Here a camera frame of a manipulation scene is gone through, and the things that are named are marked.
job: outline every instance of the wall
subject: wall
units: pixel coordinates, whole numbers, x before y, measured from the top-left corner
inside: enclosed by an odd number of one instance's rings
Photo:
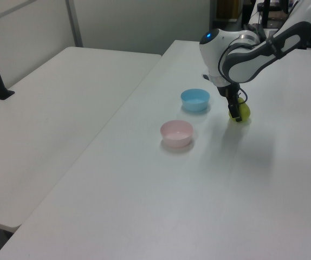
[[[162,55],[209,30],[210,0],[75,0],[84,47]]]
[[[5,86],[74,45],[65,0],[36,0],[0,18],[0,72]]]

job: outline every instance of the white tabletop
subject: white tabletop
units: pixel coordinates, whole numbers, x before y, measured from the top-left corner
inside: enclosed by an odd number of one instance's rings
[[[2,259],[311,259],[311,52],[242,87],[229,120],[197,42],[175,43],[0,251]],[[181,109],[189,88],[207,113]],[[189,147],[160,126],[192,123]]]
[[[67,48],[0,101],[0,228],[15,231],[159,55]]]

